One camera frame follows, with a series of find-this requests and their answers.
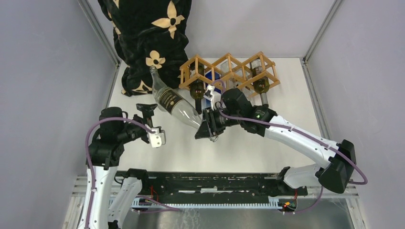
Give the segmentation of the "clear bottle with black label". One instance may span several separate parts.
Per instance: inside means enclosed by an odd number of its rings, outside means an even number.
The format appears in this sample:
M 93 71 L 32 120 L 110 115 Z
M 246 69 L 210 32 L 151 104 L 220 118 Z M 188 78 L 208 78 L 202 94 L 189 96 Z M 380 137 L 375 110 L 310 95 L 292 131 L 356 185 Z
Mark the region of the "clear bottle with black label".
M 196 109 L 173 89 L 166 90 L 160 98 L 167 112 L 185 125 L 198 129 L 201 124 L 200 115 Z

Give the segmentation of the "clear bottle with dark label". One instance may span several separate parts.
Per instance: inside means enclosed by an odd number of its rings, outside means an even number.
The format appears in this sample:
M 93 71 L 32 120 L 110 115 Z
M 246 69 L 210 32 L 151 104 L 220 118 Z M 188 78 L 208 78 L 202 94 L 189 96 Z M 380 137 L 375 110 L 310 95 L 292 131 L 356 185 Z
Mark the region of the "clear bottle with dark label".
M 156 103 L 158 104 L 158 108 L 163 111 L 166 112 L 167 109 L 164 108 L 164 106 L 161 104 L 160 102 L 160 98 L 163 95 L 163 93 L 166 90 L 171 90 L 170 87 L 168 87 L 160 78 L 160 75 L 158 73 L 158 69 L 155 66 L 151 66 L 149 68 L 151 77 L 152 77 L 152 94 L 154 96 L 154 99 L 156 101 Z

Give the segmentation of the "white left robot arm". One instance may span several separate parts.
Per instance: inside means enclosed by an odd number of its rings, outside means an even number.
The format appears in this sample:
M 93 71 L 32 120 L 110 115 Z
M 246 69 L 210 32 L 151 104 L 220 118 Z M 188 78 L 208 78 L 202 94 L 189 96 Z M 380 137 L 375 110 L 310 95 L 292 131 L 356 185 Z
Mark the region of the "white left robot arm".
M 141 139 L 152 147 L 165 143 L 161 127 L 153 127 L 152 117 L 157 104 L 137 104 L 142 116 L 128 118 L 120 107 L 101 111 L 99 120 L 87 132 L 85 153 L 87 188 L 79 229 L 120 229 L 138 194 L 149 191 L 150 181 L 145 170 L 128 170 L 120 190 L 110 200 L 120 157 L 126 143 Z

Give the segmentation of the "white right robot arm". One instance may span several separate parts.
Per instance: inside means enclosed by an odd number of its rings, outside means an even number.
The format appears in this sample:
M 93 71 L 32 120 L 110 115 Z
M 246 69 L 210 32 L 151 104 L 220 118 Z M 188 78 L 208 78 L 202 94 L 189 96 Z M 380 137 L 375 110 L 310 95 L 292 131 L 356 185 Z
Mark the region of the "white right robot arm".
M 245 131 L 276 140 L 311 159 L 314 164 L 285 167 L 279 173 L 276 189 L 287 195 L 307 185 L 320 185 L 342 194 L 357 170 L 354 144 L 346 139 L 340 143 L 311 134 L 278 115 L 268 105 L 252 105 L 237 88 L 223 94 L 210 85 L 204 97 L 211 107 L 202 112 L 202 123 L 195 139 L 215 138 L 227 127 L 240 126 Z

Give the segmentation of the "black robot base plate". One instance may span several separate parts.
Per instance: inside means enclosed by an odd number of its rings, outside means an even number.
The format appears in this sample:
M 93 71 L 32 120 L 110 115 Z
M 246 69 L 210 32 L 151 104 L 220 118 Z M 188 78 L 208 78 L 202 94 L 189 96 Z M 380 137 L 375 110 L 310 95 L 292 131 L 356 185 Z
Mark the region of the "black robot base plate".
M 264 204 L 269 198 L 306 196 L 307 188 L 292 189 L 277 173 L 118 171 L 119 178 L 136 177 L 140 194 L 163 204 Z

